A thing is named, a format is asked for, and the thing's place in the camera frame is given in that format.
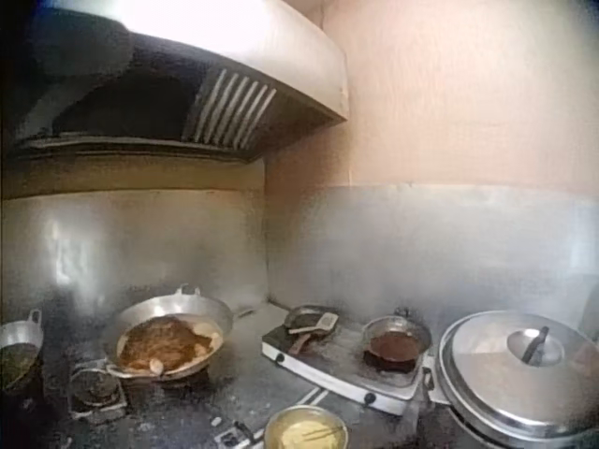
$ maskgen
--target range hood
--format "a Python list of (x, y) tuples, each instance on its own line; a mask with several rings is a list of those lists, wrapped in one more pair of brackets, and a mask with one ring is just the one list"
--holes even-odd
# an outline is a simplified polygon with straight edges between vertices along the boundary
[(343, 53), (280, 0), (54, 0), (29, 42), (7, 157), (249, 161), (348, 117)]

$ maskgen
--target kitchen wall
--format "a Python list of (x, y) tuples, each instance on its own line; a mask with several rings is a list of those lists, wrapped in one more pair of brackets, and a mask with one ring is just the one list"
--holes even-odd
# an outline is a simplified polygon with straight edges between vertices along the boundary
[(267, 157), (274, 299), (362, 321), (405, 303), (437, 335), (491, 308), (593, 334), (594, 14), (561, 0), (334, 0), (308, 14), (346, 53), (351, 118)]
[(186, 282), (232, 309), (266, 300), (261, 161), (83, 157), (4, 168), (3, 321), (41, 307), (86, 335)]

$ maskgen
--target small bowl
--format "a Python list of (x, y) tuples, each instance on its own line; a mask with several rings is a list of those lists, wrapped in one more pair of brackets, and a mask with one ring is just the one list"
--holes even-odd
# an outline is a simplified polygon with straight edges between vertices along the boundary
[(331, 431), (337, 429), (334, 433), (337, 441), (334, 446), (335, 449), (345, 449), (347, 447), (349, 441), (347, 426), (339, 416), (314, 405), (296, 405), (281, 410), (269, 420), (264, 432), (266, 449), (281, 449), (283, 446), (279, 444), (283, 433), (291, 426), (302, 421), (316, 421), (329, 427)]

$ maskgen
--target pot lid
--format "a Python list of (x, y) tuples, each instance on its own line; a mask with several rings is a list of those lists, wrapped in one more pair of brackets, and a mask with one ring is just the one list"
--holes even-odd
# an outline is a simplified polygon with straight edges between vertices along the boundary
[(452, 405), (488, 435), (556, 438), (597, 425), (599, 349), (547, 318), (466, 317), (443, 336), (439, 365)]

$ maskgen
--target portable gas stove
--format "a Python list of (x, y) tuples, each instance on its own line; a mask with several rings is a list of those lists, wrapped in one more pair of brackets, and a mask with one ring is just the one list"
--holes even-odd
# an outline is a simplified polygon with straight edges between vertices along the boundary
[(364, 361), (362, 327), (340, 320), (322, 340), (313, 340), (299, 355), (289, 355), (296, 336), (278, 326), (262, 337), (262, 354), (314, 384), (377, 410), (403, 414), (414, 396), (422, 367), (432, 367), (433, 357), (424, 355), (408, 372), (382, 371)]
[(102, 424), (125, 415), (127, 406), (121, 381), (105, 371), (105, 360), (82, 362), (73, 368), (68, 383), (68, 412), (73, 419)]

